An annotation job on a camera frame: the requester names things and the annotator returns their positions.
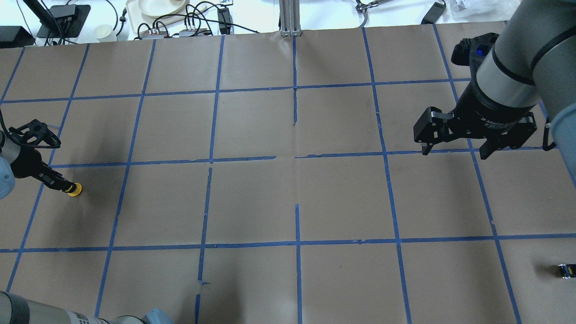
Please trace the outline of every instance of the wire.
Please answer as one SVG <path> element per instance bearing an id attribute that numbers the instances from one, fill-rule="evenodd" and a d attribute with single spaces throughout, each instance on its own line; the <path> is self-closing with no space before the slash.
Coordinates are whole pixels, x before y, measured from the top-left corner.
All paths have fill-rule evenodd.
<path id="1" fill-rule="evenodd" d="M 170 32 L 168 32 L 168 27 L 166 27 L 166 25 L 162 21 L 158 20 L 156 22 L 156 29 L 158 31 L 160 31 L 160 27 L 158 27 L 158 24 L 162 24 L 162 26 L 164 26 L 164 29 L 166 29 L 166 37 L 170 37 Z"/>
<path id="2" fill-rule="evenodd" d="M 40 2 L 42 3 L 42 5 L 44 5 L 44 7 L 46 8 L 46 11 L 50 15 L 50 17 L 52 17 L 52 19 L 54 20 L 56 27 L 58 27 L 58 33 L 60 34 L 60 40 L 58 41 L 58 44 L 60 45 L 60 44 L 62 44 L 62 39 L 64 38 L 64 33 L 62 32 L 62 28 L 60 27 L 60 24 L 58 24 L 58 21 L 56 20 L 56 18 L 54 18 L 54 15 L 52 14 L 52 12 L 48 8 L 48 6 L 44 3 L 44 0 L 40 0 Z"/>
<path id="3" fill-rule="evenodd" d="M 171 13 L 171 14 L 165 14 L 165 15 L 163 15 L 163 16 L 160 16 L 160 17 L 156 18 L 156 19 L 158 20 L 158 19 L 161 19 L 161 18 L 171 17 L 171 16 L 186 17 L 185 14 Z M 231 23 L 231 22 L 219 21 L 219 20 L 211 20 L 211 19 L 205 19 L 205 18 L 197 18 L 197 19 L 202 19 L 202 20 L 204 20 L 204 21 L 210 21 L 210 22 L 218 22 L 218 23 L 220 23 L 220 24 L 224 24 L 224 25 L 228 25 L 228 26 L 236 26 L 236 27 L 239 27 L 239 28 L 242 28 L 242 29 L 246 29 L 246 30 L 249 31 L 249 32 L 253 32 L 253 33 L 257 33 L 257 34 L 260 33 L 259 31 L 255 31 L 255 30 L 253 30 L 253 29 L 250 29 L 250 28 L 247 28 L 247 27 L 244 27 L 244 26 L 240 26 L 240 25 L 237 25 L 237 24 L 233 24 L 233 23 Z"/>
<path id="4" fill-rule="evenodd" d="M 124 8 L 124 10 L 122 10 L 122 16 L 120 16 L 119 20 L 120 20 L 120 29 L 118 30 L 118 32 L 116 33 L 116 36 L 120 35 L 120 33 L 122 32 L 122 29 L 124 29 L 124 24 L 126 23 L 126 13 L 128 12 L 128 10 L 126 8 Z"/>
<path id="5" fill-rule="evenodd" d="M 142 38 L 140 37 L 140 27 L 142 27 L 142 26 L 146 26 L 146 27 L 148 27 L 148 31 L 150 31 L 150 32 L 152 31 L 152 28 L 150 28 L 150 25 L 147 24 L 147 23 L 145 23 L 145 22 L 143 22 L 143 23 L 140 24 L 140 26 L 138 26 L 138 29 L 137 29 L 137 31 L 136 31 L 136 33 L 138 34 L 138 36 L 137 36 L 136 38 L 134 38 L 134 39 L 142 39 Z"/>
<path id="6" fill-rule="evenodd" d="M 30 33 L 30 36 L 32 36 L 32 30 L 30 29 L 30 26 L 28 26 L 28 22 L 26 21 L 26 17 L 24 16 L 24 12 L 22 12 L 22 8 L 20 7 L 20 2 L 18 0 L 16 0 L 16 4 L 18 5 L 18 9 L 20 9 L 20 13 L 22 14 L 22 19 L 24 19 L 24 24 L 26 24 L 26 27 L 28 28 L 28 32 Z"/>

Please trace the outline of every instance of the gray robot arm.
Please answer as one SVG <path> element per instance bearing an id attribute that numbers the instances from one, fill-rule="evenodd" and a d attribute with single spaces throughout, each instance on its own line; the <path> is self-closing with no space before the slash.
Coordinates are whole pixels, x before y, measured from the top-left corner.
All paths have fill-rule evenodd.
<path id="1" fill-rule="evenodd" d="M 485 138 L 486 159 L 524 144 L 536 130 L 530 109 L 542 99 L 554 140 L 576 173 L 576 1 L 524 0 L 493 35 L 465 42 L 472 81 L 451 112 L 425 111 L 415 141 L 426 155 L 439 142 Z"/>

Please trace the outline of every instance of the metal stand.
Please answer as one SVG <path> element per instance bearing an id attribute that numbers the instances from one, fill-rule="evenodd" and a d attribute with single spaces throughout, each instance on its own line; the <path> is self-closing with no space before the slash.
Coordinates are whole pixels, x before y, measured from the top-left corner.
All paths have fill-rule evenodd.
<path id="1" fill-rule="evenodd" d="M 280 34 L 300 36 L 300 0 L 280 0 Z"/>

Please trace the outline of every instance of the white table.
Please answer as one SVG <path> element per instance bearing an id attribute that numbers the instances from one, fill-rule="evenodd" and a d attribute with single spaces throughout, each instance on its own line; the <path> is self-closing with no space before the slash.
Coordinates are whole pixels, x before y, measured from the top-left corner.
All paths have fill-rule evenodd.
<path id="1" fill-rule="evenodd" d="M 35 36 L 40 28 L 38 18 L 19 0 L 24 16 L 30 26 L 32 35 Z M 63 5 L 65 0 L 45 0 L 48 7 L 53 5 Z M 116 6 L 119 15 L 125 7 L 125 0 L 111 0 Z M 430 9 L 433 0 L 394 0 L 368 10 L 369 20 L 366 27 L 415 25 L 420 24 L 422 17 Z M 79 5 L 90 5 L 91 11 L 88 19 L 77 39 L 71 39 L 77 43 L 93 43 L 96 38 L 92 35 L 94 28 L 101 24 L 114 25 L 115 14 L 112 7 L 104 0 L 73 0 L 72 3 Z M 301 0 L 300 17 L 301 28 L 306 29 L 342 29 L 358 27 L 363 20 L 361 15 L 356 13 L 354 0 Z M 491 13 L 467 17 L 455 20 L 450 11 L 450 3 L 440 17 L 438 23 L 449 22 L 476 22 L 476 21 L 497 21 L 510 18 L 514 9 L 494 10 Z M 259 32 L 274 32 L 278 30 L 279 5 L 278 0 L 236 0 L 230 7 L 232 22 L 243 25 Z M 217 20 L 216 9 L 212 8 L 206 15 L 207 19 Z M 0 2 L 0 21 L 2 25 L 21 25 L 26 27 L 22 15 L 18 10 L 16 1 Z M 210 23 L 214 33 L 218 32 L 218 24 Z M 170 34 L 184 29 L 182 21 L 168 26 Z M 250 33 L 238 27 L 233 27 L 233 33 Z M 132 40 L 136 33 L 126 22 L 124 30 L 118 36 L 118 40 Z M 39 40 L 38 44 L 44 44 L 44 40 Z"/>

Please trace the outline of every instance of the blue tape line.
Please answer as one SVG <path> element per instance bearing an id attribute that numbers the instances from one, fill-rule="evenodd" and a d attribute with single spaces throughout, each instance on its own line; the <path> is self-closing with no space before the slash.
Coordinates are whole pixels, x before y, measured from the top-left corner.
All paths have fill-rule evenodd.
<path id="1" fill-rule="evenodd" d="M 206 184 L 206 201 L 204 203 L 204 220 L 202 222 L 202 242 L 200 243 L 200 258 L 198 260 L 198 280 L 202 280 L 204 273 L 204 254 L 206 251 L 206 232 L 208 230 L 208 212 L 210 209 L 210 188 L 212 184 L 212 168 L 208 168 L 208 181 Z"/>
<path id="2" fill-rule="evenodd" d="M 294 78 L 294 125 L 298 121 L 298 96 L 296 95 L 296 91 L 298 90 L 296 87 L 298 86 L 298 81 L 296 78 L 296 36 L 292 36 L 292 68 L 293 68 L 293 78 Z"/>
<path id="3" fill-rule="evenodd" d="M 6 292 L 10 292 L 10 289 L 12 288 L 12 283 L 14 283 L 16 271 L 18 270 L 18 265 L 20 264 L 20 258 L 22 257 L 22 252 L 24 251 L 24 245 L 26 244 L 28 234 L 30 233 L 30 229 L 32 228 L 32 221 L 34 220 L 34 215 L 36 214 L 36 209 L 38 208 L 38 203 L 40 202 L 40 196 L 42 195 L 43 189 L 44 189 L 44 183 L 40 185 L 38 195 L 36 196 L 36 200 L 34 201 L 34 207 L 32 208 L 30 219 L 28 220 L 28 224 L 26 225 L 26 230 L 24 231 L 24 237 L 22 238 L 20 248 L 18 249 L 18 255 L 16 256 L 16 260 L 14 261 L 14 267 L 12 267 L 12 273 L 10 274 L 8 285 L 6 286 Z"/>
<path id="4" fill-rule="evenodd" d="M 499 235 L 500 240 L 539 240 L 576 238 L 576 233 Z"/>
<path id="5" fill-rule="evenodd" d="M 328 153 L 328 154 L 308 154 L 306 156 L 297 156 L 295 159 L 315 159 L 321 157 L 347 157 L 347 156 L 380 156 L 382 152 L 363 152 L 363 153 Z"/>
<path id="6" fill-rule="evenodd" d="M 296 287 L 298 303 L 298 324 L 302 324 L 302 255 L 300 252 L 300 205 L 296 204 Z"/>
<path id="7" fill-rule="evenodd" d="M 371 83 L 345 83 L 345 84 L 320 84 L 320 85 L 298 85 L 297 89 L 319 89 L 319 88 L 344 88 L 347 86 L 367 86 Z"/>
<path id="8" fill-rule="evenodd" d="M 194 305 L 194 324 L 198 324 L 200 319 L 200 294 L 196 295 L 196 303 Z"/>
<path id="9" fill-rule="evenodd" d="M 98 290 L 98 299 L 96 300 L 96 310 L 94 312 L 94 317 L 98 317 L 98 315 L 100 314 L 100 306 L 102 305 L 104 287 L 106 286 L 106 277 L 108 275 L 108 268 L 110 266 L 110 259 L 114 247 L 114 240 L 116 238 L 116 231 L 118 229 L 118 218 L 120 216 L 120 211 L 122 210 L 122 202 L 124 201 L 124 193 L 126 190 L 126 184 L 128 182 L 128 175 L 130 173 L 130 163 L 132 161 L 132 153 L 134 152 L 134 142 L 136 141 L 136 134 L 138 132 L 138 123 L 140 121 L 142 104 L 144 102 L 144 94 L 146 93 L 146 87 L 148 86 L 148 78 L 150 76 L 150 69 L 152 67 L 152 60 L 154 58 L 155 49 L 156 49 L 156 39 L 152 41 L 152 47 L 150 49 L 150 58 L 148 59 L 148 66 L 146 68 L 146 76 L 144 77 L 144 84 L 142 85 L 142 94 L 140 95 L 138 111 L 136 113 L 136 118 L 134 120 L 134 129 L 132 130 L 132 139 L 130 142 L 130 150 L 128 151 L 128 161 L 126 165 L 126 171 L 124 172 L 122 188 L 120 189 L 120 197 L 118 198 L 118 207 L 116 209 L 116 217 L 114 218 L 114 225 L 112 226 L 112 233 L 110 234 L 110 241 L 108 243 L 108 252 L 106 253 L 106 261 L 104 262 L 104 270 L 102 272 L 102 279 L 100 281 L 100 289 Z"/>
<path id="10" fill-rule="evenodd" d="M 216 76 L 216 91 L 214 92 L 214 112 L 212 114 L 212 133 L 210 135 L 210 163 L 214 161 L 214 137 L 216 136 L 216 117 L 218 116 L 218 96 L 220 94 L 220 75 L 222 74 L 222 55 L 224 53 L 224 38 L 220 40 L 220 54 L 218 56 L 218 74 Z"/>
<path id="11" fill-rule="evenodd" d="M 256 92 L 256 91 L 276 91 L 276 90 L 287 90 L 292 89 L 291 86 L 271 86 L 268 88 L 245 88 L 245 89 L 221 89 L 222 92 Z"/>
<path id="12" fill-rule="evenodd" d="M 95 252 L 107 251 L 107 247 L 42 247 L 42 248 L 25 248 L 24 253 L 49 253 L 49 252 Z"/>
<path id="13" fill-rule="evenodd" d="M 402 243 L 428 243 L 428 242 L 468 242 L 468 241 L 489 241 L 493 236 L 459 236 L 455 238 L 410 238 L 402 239 Z"/>
<path id="14" fill-rule="evenodd" d="M 390 207 L 392 211 L 392 222 L 394 225 L 394 237 L 396 239 L 396 251 L 398 254 L 398 267 L 400 270 L 400 282 L 402 284 L 402 295 L 404 297 L 404 308 L 406 310 L 406 321 L 412 324 L 412 315 L 410 313 L 410 301 L 408 299 L 408 289 L 406 287 L 406 275 L 404 273 L 404 261 L 402 257 L 402 246 L 400 240 L 400 231 L 398 229 L 398 219 L 396 217 L 396 206 L 394 204 L 394 193 L 392 190 L 392 181 L 390 179 L 390 169 L 388 165 L 388 155 L 386 150 L 386 143 L 384 142 L 384 135 L 382 133 L 382 121 L 380 119 L 380 107 L 378 105 L 378 93 L 376 92 L 376 81 L 374 79 L 374 68 L 372 66 L 372 56 L 370 55 L 370 47 L 368 45 L 368 38 L 366 37 L 366 29 L 362 27 L 362 37 L 364 38 L 364 45 L 366 47 L 366 56 L 368 57 L 368 67 L 370 69 L 370 80 L 372 85 L 372 94 L 374 96 L 374 106 L 376 108 L 376 121 L 378 122 L 378 134 L 380 135 L 380 144 L 382 152 L 384 152 L 384 170 L 386 173 L 386 184 L 388 186 L 388 197 L 390 199 Z"/>
<path id="15" fill-rule="evenodd" d="M 201 248 L 201 244 L 147 245 L 147 246 L 115 246 L 113 251 L 157 251 L 157 250 L 193 250 Z"/>
<path id="16" fill-rule="evenodd" d="M 12 69 L 12 74 L 10 75 L 8 82 L 6 83 L 6 87 L 4 88 L 4 92 L 2 92 L 2 97 L 0 97 L 0 104 L 5 102 L 4 99 L 6 99 L 6 95 L 8 94 L 8 89 L 10 89 L 10 85 L 12 84 L 12 80 L 14 80 L 14 76 L 16 75 L 16 70 L 18 70 L 18 67 L 20 65 L 20 61 L 22 61 L 22 56 L 24 56 L 24 50 L 26 50 L 26 47 L 23 47 L 22 50 L 20 51 L 20 56 L 18 56 L 18 59 L 16 60 L 16 64 L 14 65 L 14 68 Z"/>
<path id="17" fill-rule="evenodd" d="M 539 240 L 539 239 L 574 239 L 576 233 L 552 233 L 552 234 L 519 234 L 499 235 L 499 240 Z M 467 242 L 494 240 L 493 236 L 456 236 L 439 238 L 405 238 L 402 243 L 430 243 L 430 242 Z M 204 248 L 250 248 L 250 247 L 274 247 L 274 246 L 297 246 L 297 245 L 348 245 L 348 244 L 396 244 L 396 239 L 366 239 L 366 240 L 304 240 L 304 241 L 280 241 L 280 242 L 255 242 L 255 243 L 213 243 L 205 244 Z M 173 244 L 173 245 L 150 245 L 150 246 L 114 246 L 113 251 L 157 251 L 157 250 L 194 250 L 201 249 L 202 244 Z M 108 247 L 41 247 L 24 248 L 22 253 L 51 253 L 51 252 L 90 252 L 107 251 Z M 18 253 L 19 248 L 2 248 L 0 253 Z"/>
<path id="18" fill-rule="evenodd" d="M 448 66 L 448 60 L 446 60 L 446 55 L 444 55 L 444 49 L 442 47 L 442 41 L 440 40 L 440 35 L 438 34 L 438 29 L 436 25 L 432 25 L 434 28 L 434 34 L 436 35 L 436 41 L 438 42 L 438 48 L 442 54 L 442 60 L 444 61 L 444 67 L 448 73 L 448 78 L 450 79 L 450 84 L 452 86 L 452 92 L 454 94 L 454 100 L 458 102 L 458 95 L 454 87 L 454 81 L 452 80 L 452 74 L 450 73 L 450 68 Z M 486 213 L 488 214 L 488 220 L 490 222 L 490 227 L 492 228 L 492 235 L 494 237 L 494 243 L 496 244 L 496 250 L 498 252 L 498 258 L 500 259 L 500 264 L 502 267 L 502 273 L 504 274 L 504 281 L 506 282 L 506 288 L 508 289 L 508 295 L 510 296 L 510 302 L 512 304 L 512 310 L 514 311 L 514 317 L 516 318 L 517 324 L 522 324 L 520 318 L 520 312 L 516 305 L 516 298 L 514 297 L 514 292 L 512 290 L 512 285 L 510 283 L 510 277 L 508 276 L 508 270 L 506 268 L 506 261 L 504 260 L 504 255 L 502 254 L 502 247 L 500 246 L 500 241 L 498 239 L 498 232 L 496 231 L 496 226 L 494 225 L 494 219 L 492 217 L 492 211 L 490 209 L 490 203 L 488 202 L 488 196 L 486 194 L 486 189 L 484 187 L 484 182 L 482 180 L 482 174 L 480 173 L 480 167 L 478 166 L 478 160 L 476 159 L 475 150 L 472 145 L 472 141 L 467 139 L 470 155 L 472 156 L 472 162 L 474 164 L 474 169 L 476 170 L 476 177 L 478 178 L 478 183 L 480 185 L 480 191 L 482 192 L 482 197 L 484 199 L 484 205 L 486 207 Z"/>

